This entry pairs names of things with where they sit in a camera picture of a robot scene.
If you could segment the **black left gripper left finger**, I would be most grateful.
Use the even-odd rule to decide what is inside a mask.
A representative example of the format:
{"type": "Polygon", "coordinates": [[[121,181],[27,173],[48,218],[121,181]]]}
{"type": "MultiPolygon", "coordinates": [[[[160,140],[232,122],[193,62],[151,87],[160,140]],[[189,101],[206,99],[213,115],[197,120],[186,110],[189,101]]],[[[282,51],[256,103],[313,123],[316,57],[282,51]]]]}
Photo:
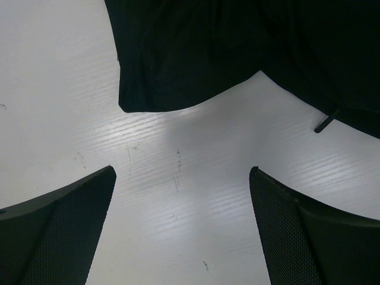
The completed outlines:
{"type": "Polygon", "coordinates": [[[1,284],[85,284],[115,182],[107,166],[1,209],[1,284]]]}

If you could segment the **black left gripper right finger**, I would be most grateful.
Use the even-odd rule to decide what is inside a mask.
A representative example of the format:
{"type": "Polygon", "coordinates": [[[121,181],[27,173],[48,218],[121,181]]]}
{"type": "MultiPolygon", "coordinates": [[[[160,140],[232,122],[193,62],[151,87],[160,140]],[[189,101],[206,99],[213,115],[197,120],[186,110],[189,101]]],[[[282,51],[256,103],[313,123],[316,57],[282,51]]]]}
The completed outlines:
{"type": "Polygon", "coordinates": [[[319,202],[258,167],[249,187],[271,284],[379,284],[379,220],[319,202]]]}

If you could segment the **black shorts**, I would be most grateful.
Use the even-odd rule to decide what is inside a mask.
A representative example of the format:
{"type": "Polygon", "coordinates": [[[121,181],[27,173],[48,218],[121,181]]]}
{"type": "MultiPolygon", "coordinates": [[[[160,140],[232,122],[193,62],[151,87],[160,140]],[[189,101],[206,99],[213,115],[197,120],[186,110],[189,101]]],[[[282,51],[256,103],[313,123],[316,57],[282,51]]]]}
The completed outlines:
{"type": "Polygon", "coordinates": [[[378,1],[106,1],[126,113],[202,103],[262,71],[379,137],[378,1]]]}

